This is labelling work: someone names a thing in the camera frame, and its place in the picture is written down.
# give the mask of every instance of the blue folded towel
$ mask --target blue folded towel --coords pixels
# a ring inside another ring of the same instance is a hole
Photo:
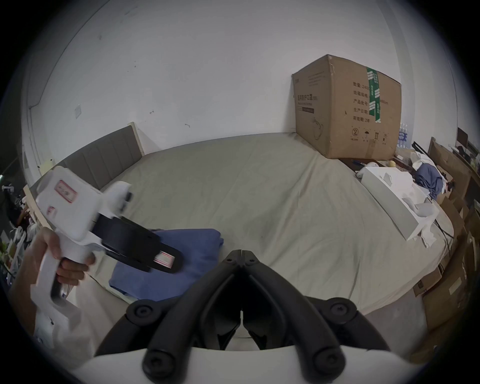
[[[218,264],[223,244],[215,229],[173,229],[154,232],[162,243],[183,253],[183,268],[175,274],[150,272],[117,263],[108,282],[112,288],[137,299],[160,301],[183,294]]]
[[[419,186],[427,188],[430,191],[430,197],[432,199],[436,200],[437,196],[442,193],[444,180],[440,172],[433,165],[423,163],[415,172],[414,178]]]

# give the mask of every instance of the white sticker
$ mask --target white sticker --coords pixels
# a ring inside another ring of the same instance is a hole
[[[167,268],[171,268],[173,265],[173,261],[175,260],[175,256],[172,256],[168,253],[165,252],[160,252],[157,256],[155,256],[155,259],[153,261],[155,263],[159,263],[160,265],[163,265]]]
[[[450,292],[450,295],[453,295],[453,293],[458,289],[459,286],[462,285],[462,278],[459,277],[457,280],[455,280],[455,283],[452,284],[452,286],[448,289],[448,292]]]

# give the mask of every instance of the white tissue paper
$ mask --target white tissue paper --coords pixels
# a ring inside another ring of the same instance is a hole
[[[426,248],[431,247],[433,243],[435,243],[435,240],[437,240],[433,233],[430,231],[430,225],[426,225],[425,227],[423,227],[420,236]]]

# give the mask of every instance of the bed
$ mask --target bed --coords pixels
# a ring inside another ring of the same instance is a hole
[[[225,240],[220,260],[250,250],[304,295],[349,298],[364,314],[400,298],[448,252],[435,226],[432,247],[419,237],[405,241],[353,171],[294,133],[155,152],[114,180],[132,185],[130,220],[146,228],[217,229]],[[443,210],[437,219],[452,233]],[[97,257],[91,276],[133,301],[108,285],[116,261]]]

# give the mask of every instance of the black cable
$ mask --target black cable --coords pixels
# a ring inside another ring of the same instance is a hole
[[[430,203],[433,204],[433,199],[431,197],[427,197],[428,200],[430,200]],[[450,245],[448,244],[448,239],[447,239],[447,236],[448,235],[449,237],[451,237],[453,240],[455,240],[455,238],[450,235],[449,233],[446,233],[443,228],[440,226],[440,224],[438,224],[438,221],[437,219],[435,219],[433,221],[433,223],[438,227],[438,229],[442,232],[443,236],[445,237],[445,243],[447,245],[447,248],[448,248],[448,257],[451,259],[452,258],[452,252],[450,251]]]
[[[452,253],[450,252],[450,245],[448,244],[448,240],[447,240],[447,236],[445,236],[445,234],[447,234],[448,236],[450,236],[452,239],[454,238],[453,236],[449,235],[448,233],[446,233],[442,227],[440,226],[440,224],[438,224],[438,221],[437,219],[434,220],[434,224],[438,227],[438,229],[443,233],[444,237],[445,237],[445,243],[447,244],[447,248],[448,248],[448,257],[451,259],[452,258]]]

